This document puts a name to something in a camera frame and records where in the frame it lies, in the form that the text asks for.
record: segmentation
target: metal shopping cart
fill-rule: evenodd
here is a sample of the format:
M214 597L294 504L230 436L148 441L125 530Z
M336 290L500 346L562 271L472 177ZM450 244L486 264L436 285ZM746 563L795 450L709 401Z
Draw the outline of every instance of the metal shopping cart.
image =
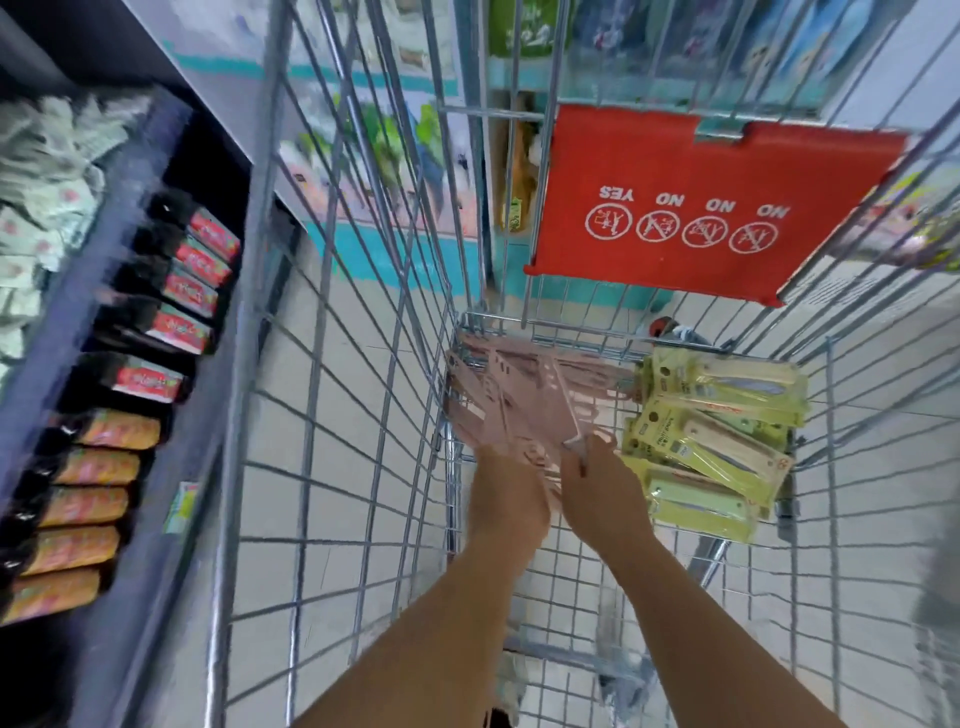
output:
M669 3L671 12L674 5ZM744 17L753 5L744 4ZM566 26L570 6L568 0L558 3L557 27ZM863 258L857 251L895 208L877 213L880 202L891 194L905 199L955 153L960 101L944 104L893 173L790 279L780 291L782 307L699 293L677 293L664 310L653 295L636 307L630 305L636 286L606 282L589 283L592 292L578 301L567 295L578 281L548 275L527 278L522 296L515 297L506 276L498 275L500 263L506 272L509 239L494 237L503 256L492 266L484 235L475 247L466 240L460 210L452 205L456 245L444 247L422 148L409 114L399 111L403 89L382 5L348 0L345 7L335 10L330 0L315 7L270 3L247 261L238 290L205 725L289 725L462 546L472 460L444 420L445 352L456 347L459 330L523 336L635 362L650 351L647 327L662 315L693 327L713 347L800 363L811 377L814 408L795 443L795 476L754 546L659 527L664 542L850 726L957 724L960 279L950 263L960 255L951 245L960 223L941 231L937 240L944 252L928 267ZM562 105L564 49L557 43L543 61L549 71L543 113L521 110L516 102L518 51L504 108L486 100L448 106L432 0L422 0L422 9L445 193L456 201L461 177L455 174L447 117L466 115L478 133L493 120L535 118L549 139ZM306 12L319 15L323 38L304 30ZM351 31L358 13L372 28L372 47ZM479 20L482 39L482 13ZM520 20L517 3L516 29ZM734 31L742 33L745 23L737 21ZM668 26L642 74L651 82L666 63L661 51ZM745 87L731 109L717 112L708 101L722 86L729 59L705 67L695 79L701 90L693 100L670 108L728 121L832 126L844 118L897 28L892 23L884 29L822 120L794 109L799 90L771 107ZM928 82L958 29L924 56L882 114L883 126L893 125L897 109L909 106L909 94ZM797 33L793 26L785 31ZM339 96L322 72L318 43L333 60ZM337 110L336 141L329 149L316 143L329 181L325 206L308 199L302 180L277 152L290 124L313 133L287 75L292 44L306 51L314 83ZM757 82L765 83L769 71L763 69L778 63L758 66ZM364 134L355 134L354 144L345 142L351 129L365 123L358 88L378 94L384 108L394 110L402 154L393 170L384 169ZM655 85L646 89L628 106L661 108L653 98ZM598 107L606 103L602 96L598 89ZM386 127L383 118L366 123ZM719 127L720 135L729 129ZM519 143L512 124L507 143L511 150ZM546 144L540 190L549 155ZM473 171L476 187L484 189L482 163ZM412 194L396 195L384 182L388 174L407 175ZM341 197L357 184L366 187L366 227L357 222L356 205ZM297 255L281 250L294 263L296 280L286 317L270 321L275 351L258 372L255 340L265 314L255 305L255 293L275 187L313 224L317 245L301 246ZM958 195L960 188L921 210L903 241L949 211ZM544 197L533 214L534 251L542 243ZM480 220L477 228L484 228ZM368 274L358 275L360 267ZM562 295L548 296L551 287ZM607 299L609 304L599 303ZM611 404L602 423L622 431L632 414L630 405ZM286 516L265 523L264 514L274 513L280 502L288 506ZM629 604L559 517L517 585L505 655L501 694L512 696L521 726L671 723Z

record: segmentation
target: red sign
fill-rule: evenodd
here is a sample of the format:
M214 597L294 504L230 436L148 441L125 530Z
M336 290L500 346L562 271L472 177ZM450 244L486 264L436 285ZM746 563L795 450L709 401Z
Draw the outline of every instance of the red sign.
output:
M781 305L777 292L902 154L901 133L563 105L527 273Z

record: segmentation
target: red label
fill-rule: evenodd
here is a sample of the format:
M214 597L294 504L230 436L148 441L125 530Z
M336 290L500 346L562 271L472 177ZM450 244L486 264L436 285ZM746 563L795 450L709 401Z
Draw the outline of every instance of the red label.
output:
M730 143L698 137L699 123L562 105L527 273L780 305L906 139L753 122Z
M117 374L113 389L145 400L170 402L177 398L183 375L130 356Z
M177 260L200 280L219 288L230 275L230 267L203 246L187 237L177 250Z
M240 250L240 238L227 230L203 207L193 213L187 230L227 263L231 262Z
M147 331L147 335L185 352L203 353L210 337L210 327L164 303L156 313L153 327Z
M216 292L193 276L173 272L163 283L163 295L184 308L210 318L217 309Z

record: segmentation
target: orange bottle label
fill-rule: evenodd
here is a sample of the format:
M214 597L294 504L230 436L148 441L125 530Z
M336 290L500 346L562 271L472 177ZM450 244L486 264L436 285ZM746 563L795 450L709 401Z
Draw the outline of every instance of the orange bottle label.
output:
M101 564L119 547L120 533L111 525L39 531L34 560L22 575Z
M43 617L89 604L100 590L96 569L77 569L13 581L13 599L0 624Z
M40 527L116 521L129 504L123 488L54 488Z
M160 420L98 409L77 442L101 448L150 449L160 441Z
M54 478L58 485L128 485L140 471L140 458L133 452L73 448Z

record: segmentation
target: white circular icon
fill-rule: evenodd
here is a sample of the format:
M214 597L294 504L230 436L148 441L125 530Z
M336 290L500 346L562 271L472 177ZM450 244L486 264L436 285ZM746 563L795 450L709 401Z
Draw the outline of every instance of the white circular icon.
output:
M677 234L680 229L680 216L668 209L655 209L648 212L636 223L636 234L640 240L648 243L662 243Z
M686 224L684 243L691 248L709 248L711 245L722 242L729 231L730 226L722 217L705 215Z
M780 231L773 223L747 223L733 231L730 236L730 249L742 255L759 253L773 245L779 234Z
M634 224L634 214L616 203L598 205L587 213L587 228L597 240L616 240L628 231Z

